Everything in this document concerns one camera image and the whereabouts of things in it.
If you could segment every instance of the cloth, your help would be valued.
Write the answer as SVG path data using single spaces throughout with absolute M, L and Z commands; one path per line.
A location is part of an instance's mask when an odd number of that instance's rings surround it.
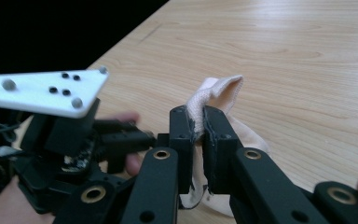
M 269 154 L 267 143 L 257 133 L 228 114 L 231 107 L 235 104 L 242 85 L 242 75 L 205 78 L 199 89 L 194 92 L 186 103 L 187 113 L 190 119 L 194 121 L 194 133 L 198 138 L 202 137 L 204 133 L 202 110 L 205 105 L 210 105 L 222 110 L 226 114 L 228 121 L 244 147 L 258 148 Z M 188 194 L 180 195 L 182 206 L 184 208 L 193 208 L 200 202 L 203 202 L 213 210 L 233 217 L 229 207 L 229 195 L 212 195 L 208 190 L 205 190 L 207 179 L 203 174 L 202 164 L 202 147 L 196 146 L 193 156 L 192 181 L 194 188 L 191 188 Z

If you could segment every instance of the dark floor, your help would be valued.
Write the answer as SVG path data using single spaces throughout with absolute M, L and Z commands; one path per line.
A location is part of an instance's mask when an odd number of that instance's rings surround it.
M 0 1 L 0 74 L 86 69 L 167 1 Z

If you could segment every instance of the metal grommet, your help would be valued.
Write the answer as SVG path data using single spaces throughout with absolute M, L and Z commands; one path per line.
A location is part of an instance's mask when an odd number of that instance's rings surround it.
M 345 189 L 341 188 L 328 188 L 327 189 L 328 195 L 332 197 L 334 200 L 336 200 L 339 203 L 345 203 L 345 204 L 356 204 L 356 198 L 352 193 Z
M 159 150 L 153 154 L 154 158 L 158 160 L 165 160 L 171 156 L 171 154 L 166 150 Z
M 92 186 L 84 190 L 81 194 L 83 203 L 97 203 L 106 195 L 106 189 L 103 186 Z
M 259 160 L 261 159 L 261 154 L 255 150 L 246 150 L 245 157 L 251 160 Z

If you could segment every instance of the wooden table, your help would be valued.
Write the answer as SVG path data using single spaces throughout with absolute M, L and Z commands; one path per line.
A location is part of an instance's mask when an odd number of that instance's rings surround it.
M 99 117 L 136 110 L 166 133 L 206 77 L 243 74 L 231 115 L 300 187 L 358 179 L 358 1 L 171 0 L 92 68 L 111 77 Z M 235 223 L 205 206 L 179 223 Z

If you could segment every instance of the silver screw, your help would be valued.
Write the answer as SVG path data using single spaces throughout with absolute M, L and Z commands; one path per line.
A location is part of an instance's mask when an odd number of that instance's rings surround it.
M 76 97 L 72 100 L 72 106 L 74 108 L 80 108 L 83 106 L 83 101 L 80 98 Z
M 2 87 L 6 90 L 6 91 L 14 91 L 16 90 L 16 83 L 11 80 L 11 79 L 5 79 L 2 82 Z
M 100 73 L 102 73 L 102 74 L 107 73 L 107 68 L 105 66 L 101 66 L 98 70 L 100 70 Z

